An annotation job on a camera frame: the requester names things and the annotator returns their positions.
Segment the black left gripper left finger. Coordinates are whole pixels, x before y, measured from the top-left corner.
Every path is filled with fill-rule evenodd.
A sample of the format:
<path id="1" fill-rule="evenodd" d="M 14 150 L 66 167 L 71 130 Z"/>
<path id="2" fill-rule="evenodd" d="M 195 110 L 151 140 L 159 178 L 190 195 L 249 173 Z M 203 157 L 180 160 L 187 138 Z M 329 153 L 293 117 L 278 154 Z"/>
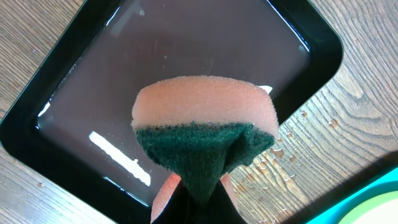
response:
<path id="1" fill-rule="evenodd" d="M 156 195 L 152 224 L 191 224 L 193 200 L 181 179 L 167 179 Z"/>

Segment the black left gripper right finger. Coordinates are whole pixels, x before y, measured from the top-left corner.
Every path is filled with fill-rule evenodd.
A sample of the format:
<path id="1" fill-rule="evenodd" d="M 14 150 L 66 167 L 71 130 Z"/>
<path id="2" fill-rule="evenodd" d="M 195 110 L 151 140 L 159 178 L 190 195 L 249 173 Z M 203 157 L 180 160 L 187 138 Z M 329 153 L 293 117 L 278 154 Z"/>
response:
<path id="1" fill-rule="evenodd" d="M 246 224 L 219 180 L 206 205 L 198 209 L 199 224 Z"/>

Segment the yellow-green plate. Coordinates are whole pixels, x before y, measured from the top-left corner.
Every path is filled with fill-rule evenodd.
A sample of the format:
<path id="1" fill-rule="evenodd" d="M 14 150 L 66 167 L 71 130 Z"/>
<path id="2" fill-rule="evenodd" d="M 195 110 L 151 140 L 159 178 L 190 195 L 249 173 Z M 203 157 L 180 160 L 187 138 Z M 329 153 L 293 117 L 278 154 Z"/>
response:
<path id="1" fill-rule="evenodd" d="M 370 198 L 349 211 L 339 224 L 397 224 L 397 191 Z"/>

